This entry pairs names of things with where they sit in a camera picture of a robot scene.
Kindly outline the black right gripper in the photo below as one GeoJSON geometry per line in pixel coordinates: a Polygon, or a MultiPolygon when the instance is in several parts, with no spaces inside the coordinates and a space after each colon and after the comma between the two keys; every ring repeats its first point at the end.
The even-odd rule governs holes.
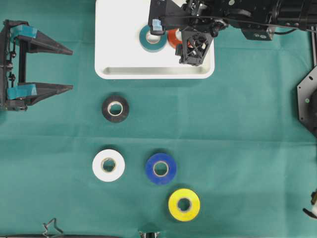
{"type": "Polygon", "coordinates": [[[188,25],[195,31],[181,32],[182,43],[176,46],[175,55],[180,56],[180,64],[200,66],[219,31],[228,27],[228,23],[219,18],[213,18],[213,0],[187,0],[182,4],[182,10],[188,13],[188,25]]]}

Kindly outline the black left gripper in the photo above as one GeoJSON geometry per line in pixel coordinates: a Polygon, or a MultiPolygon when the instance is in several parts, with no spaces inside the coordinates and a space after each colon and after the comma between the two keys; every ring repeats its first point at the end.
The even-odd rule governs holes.
{"type": "Polygon", "coordinates": [[[16,57],[16,44],[27,53],[50,53],[73,55],[73,51],[48,37],[27,21],[5,20],[0,32],[0,109],[4,111],[26,111],[48,97],[72,90],[72,85],[49,83],[18,83],[14,87],[12,59],[16,57]]]}

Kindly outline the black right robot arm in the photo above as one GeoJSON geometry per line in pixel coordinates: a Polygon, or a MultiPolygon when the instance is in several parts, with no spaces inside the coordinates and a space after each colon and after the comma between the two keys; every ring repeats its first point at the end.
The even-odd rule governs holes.
{"type": "Polygon", "coordinates": [[[213,38],[228,26],[258,41],[296,30],[317,30],[315,0],[188,0],[181,9],[183,15],[173,14],[167,21],[188,32],[176,53],[180,63],[192,66],[202,64],[213,38]]]}

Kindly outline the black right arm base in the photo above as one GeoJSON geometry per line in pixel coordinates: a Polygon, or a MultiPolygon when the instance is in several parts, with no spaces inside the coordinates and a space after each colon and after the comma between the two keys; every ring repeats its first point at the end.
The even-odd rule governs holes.
{"type": "Polygon", "coordinates": [[[317,137],[317,67],[298,84],[297,98],[300,123],[317,137]]]}

